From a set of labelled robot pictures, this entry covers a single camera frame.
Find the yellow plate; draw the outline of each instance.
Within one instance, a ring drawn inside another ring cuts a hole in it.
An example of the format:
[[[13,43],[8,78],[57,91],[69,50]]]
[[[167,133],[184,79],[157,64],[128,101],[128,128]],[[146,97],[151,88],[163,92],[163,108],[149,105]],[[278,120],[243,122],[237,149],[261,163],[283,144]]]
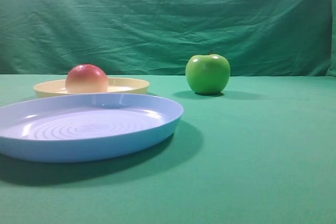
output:
[[[132,93],[132,94],[147,94],[150,83],[140,79],[130,78],[109,78],[108,93]],[[65,79],[56,81],[47,81],[36,84],[34,86],[35,93],[38,98],[55,97],[68,93],[65,88]]]

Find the green tablecloth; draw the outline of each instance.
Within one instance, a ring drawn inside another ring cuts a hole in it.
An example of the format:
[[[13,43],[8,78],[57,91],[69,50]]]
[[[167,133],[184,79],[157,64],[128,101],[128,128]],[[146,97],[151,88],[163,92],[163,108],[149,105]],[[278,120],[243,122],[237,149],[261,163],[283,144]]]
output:
[[[185,108],[174,137],[130,156],[38,164],[0,156],[1,224],[336,223],[336,78],[233,77],[202,97],[135,76]],[[0,76],[0,105],[62,76]]]

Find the table surface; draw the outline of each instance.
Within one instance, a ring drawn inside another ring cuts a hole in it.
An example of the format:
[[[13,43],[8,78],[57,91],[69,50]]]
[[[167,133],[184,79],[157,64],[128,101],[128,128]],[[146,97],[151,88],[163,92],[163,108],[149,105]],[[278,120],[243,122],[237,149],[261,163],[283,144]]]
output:
[[[184,76],[132,77],[183,105],[174,137],[81,164],[0,156],[1,224],[336,223],[336,78],[232,77],[204,97]],[[57,79],[2,75],[0,106]]]

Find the plastic plate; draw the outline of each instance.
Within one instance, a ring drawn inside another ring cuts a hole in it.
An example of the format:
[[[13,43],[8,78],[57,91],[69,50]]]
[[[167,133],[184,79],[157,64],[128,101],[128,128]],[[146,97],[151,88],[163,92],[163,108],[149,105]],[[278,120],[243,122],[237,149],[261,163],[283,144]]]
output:
[[[109,77],[108,93],[147,94],[150,83],[145,80],[131,78]],[[55,97],[58,95],[78,94],[69,93],[65,88],[65,79],[41,82],[34,86],[38,98]]]
[[[85,162],[131,154],[171,136],[183,114],[146,94],[62,95],[0,108],[0,153],[34,162]]]

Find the green fabric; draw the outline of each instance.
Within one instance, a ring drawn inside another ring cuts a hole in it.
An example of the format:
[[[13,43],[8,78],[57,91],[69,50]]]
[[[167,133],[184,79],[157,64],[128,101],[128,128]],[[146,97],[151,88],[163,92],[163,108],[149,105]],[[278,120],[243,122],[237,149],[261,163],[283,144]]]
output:
[[[0,156],[1,224],[335,223],[334,77],[233,77],[221,97],[134,77],[183,105],[174,137],[85,164]],[[0,105],[59,78],[0,76]]]
[[[325,75],[331,0],[0,0],[0,73],[184,74],[195,54],[233,76]]]
[[[328,75],[336,76],[336,0],[332,0],[332,51]]]

